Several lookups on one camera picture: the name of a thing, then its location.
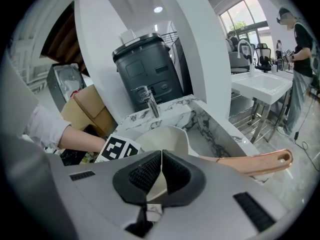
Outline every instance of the gray trash bin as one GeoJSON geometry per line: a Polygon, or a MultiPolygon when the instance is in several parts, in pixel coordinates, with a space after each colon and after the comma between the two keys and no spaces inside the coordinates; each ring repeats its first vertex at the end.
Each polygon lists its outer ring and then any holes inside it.
{"type": "Polygon", "coordinates": [[[152,91],[157,104],[183,96],[169,47],[159,34],[140,36],[116,49],[112,57],[135,111],[148,108],[141,100],[144,90],[133,90],[140,86],[152,91]]]}

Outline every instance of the ceiling light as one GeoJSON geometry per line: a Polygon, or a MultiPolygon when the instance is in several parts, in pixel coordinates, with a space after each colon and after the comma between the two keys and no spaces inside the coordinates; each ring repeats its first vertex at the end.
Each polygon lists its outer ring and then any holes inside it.
{"type": "Polygon", "coordinates": [[[154,12],[156,13],[156,14],[158,14],[158,13],[161,13],[162,12],[162,7],[161,6],[158,6],[158,7],[156,7],[156,8],[154,8],[154,12]]]}

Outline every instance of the white sleeve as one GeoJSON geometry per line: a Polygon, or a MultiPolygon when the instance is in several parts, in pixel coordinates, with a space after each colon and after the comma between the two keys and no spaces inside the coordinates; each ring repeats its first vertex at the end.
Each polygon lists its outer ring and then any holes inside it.
{"type": "Polygon", "coordinates": [[[71,123],[61,117],[53,115],[38,104],[26,126],[24,132],[36,144],[42,147],[58,149],[62,134],[71,123]]]}

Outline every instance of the gray pants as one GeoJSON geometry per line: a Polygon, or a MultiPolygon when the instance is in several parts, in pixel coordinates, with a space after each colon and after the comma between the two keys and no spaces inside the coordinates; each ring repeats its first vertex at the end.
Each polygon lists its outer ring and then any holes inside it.
{"type": "Polygon", "coordinates": [[[291,94],[291,104],[288,115],[288,120],[284,126],[284,131],[286,134],[290,135],[299,120],[301,110],[305,102],[305,96],[307,88],[312,81],[312,77],[307,77],[296,71],[293,71],[293,83],[292,83],[292,94],[291,94]]]}

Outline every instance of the cardboard box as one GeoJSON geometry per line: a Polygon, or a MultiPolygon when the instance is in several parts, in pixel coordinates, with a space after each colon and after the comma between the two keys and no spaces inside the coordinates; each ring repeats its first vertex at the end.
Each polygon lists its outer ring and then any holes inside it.
{"type": "Polygon", "coordinates": [[[83,131],[92,125],[103,137],[113,132],[116,122],[101,100],[94,85],[76,93],[63,107],[61,115],[75,129],[83,131]]]}

